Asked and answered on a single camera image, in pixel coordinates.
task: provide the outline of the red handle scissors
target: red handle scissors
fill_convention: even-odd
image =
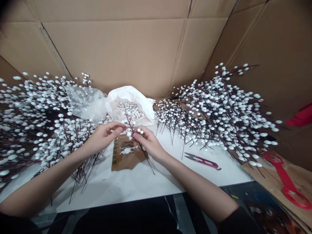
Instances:
[[[295,187],[291,178],[283,168],[284,161],[281,159],[281,157],[268,152],[265,152],[263,156],[266,160],[270,161],[272,165],[276,168],[276,171],[280,176],[282,183],[284,184],[284,187],[282,188],[282,193],[284,194],[284,196],[292,203],[294,203],[296,206],[310,210],[312,208],[311,202],[309,201],[309,199],[306,198],[305,195],[300,193],[298,189]],[[296,201],[293,195],[297,195],[299,198],[304,200],[305,203],[300,203]]]
[[[194,154],[190,154],[190,153],[186,153],[186,154],[188,156],[185,156],[185,157],[190,159],[190,160],[193,160],[193,161],[196,161],[198,163],[202,163],[202,164],[205,164],[207,166],[213,167],[213,168],[217,169],[218,171],[221,170],[221,168],[215,162],[209,161],[207,159],[203,159],[203,158],[198,157],[198,156],[196,156]]]

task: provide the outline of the white table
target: white table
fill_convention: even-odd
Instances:
[[[157,126],[151,126],[149,129],[156,132]],[[251,177],[241,170],[240,165],[231,158],[229,153],[220,147],[214,147],[214,150],[208,149],[208,151],[200,151],[200,147],[197,145],[192,147],[186,145],[184,148],[184,152],[192,153],[217,163],[222,168],[220,171],[185,157],[181,160],[183,140],[178,135],[175,135],[172,145],[169,131],[165,129],[163,134],[161,134],[159,130],[157,138],[169,154],[217,186],[228,186],[252,181]],[[57,191],[57,197],[53,201],[53,206],[49,205],[40,214],[45,215],[86,209],[185,192],[170,173],[152,158],[150,163],[156,175],[152,173],[147,161],[139,163],[133,170],[111,172],[112,147],[113,145],[111,144],[106,149],[105,160],[101,160],[93,168],[82,194],[83,184],[76,186],[75,193],[69,204],[74,185],[74,180],[69,178]],[[40,168],[40,165],[33,165],[17,179],[14,179],[0,194],[0,202],[15,189],[29,181]]]

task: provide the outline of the forearm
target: forearm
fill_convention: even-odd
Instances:
[[[222,189],[168,155],[160,163],[180,182],[199,207],[215,222],[221,223],[238,205]]]
[[[1,204],[0,212],[19,217],[32,216],[41,211],[51,196],[83,163],[84,152],[77,150],[61,162],[45,170],[9,195]]]

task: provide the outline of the clear plastic bag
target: clear plastic bag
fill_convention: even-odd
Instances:
[[[71,104],[72,114],[82,119],[92,118],[98,123],[106,118],[105,103],[107,94],[96,88],[90,87],[65,87]]]

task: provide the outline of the red fabric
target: red fabric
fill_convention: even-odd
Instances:
[[[295,117],[292,117],[290,120],[285,122],[288,126],[297,127],[301,127],[309,123],[312,123],[312,103],[301,108]]]

